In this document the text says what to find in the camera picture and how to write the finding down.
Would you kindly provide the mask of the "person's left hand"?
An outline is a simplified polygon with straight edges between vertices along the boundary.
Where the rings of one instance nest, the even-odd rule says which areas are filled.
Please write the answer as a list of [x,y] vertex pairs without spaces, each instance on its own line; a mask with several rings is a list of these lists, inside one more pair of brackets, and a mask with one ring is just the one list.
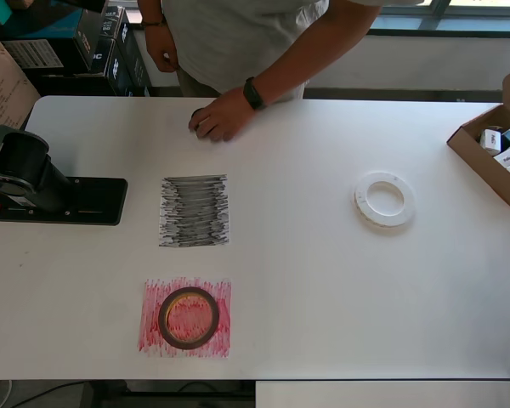
[[241,88],[220,95],[212,103],[197,110],[190,119],[189,130],[198,139],[212,142],[232,140],[254,117]]

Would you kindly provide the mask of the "person's right hand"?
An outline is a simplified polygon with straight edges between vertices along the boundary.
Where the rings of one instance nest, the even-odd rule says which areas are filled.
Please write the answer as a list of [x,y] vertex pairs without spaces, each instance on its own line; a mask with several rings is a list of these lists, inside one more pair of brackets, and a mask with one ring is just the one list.
[[152,25],[144,29],[146,49],[160,72],[178,70],[179,61],[173,36],[167,25]]

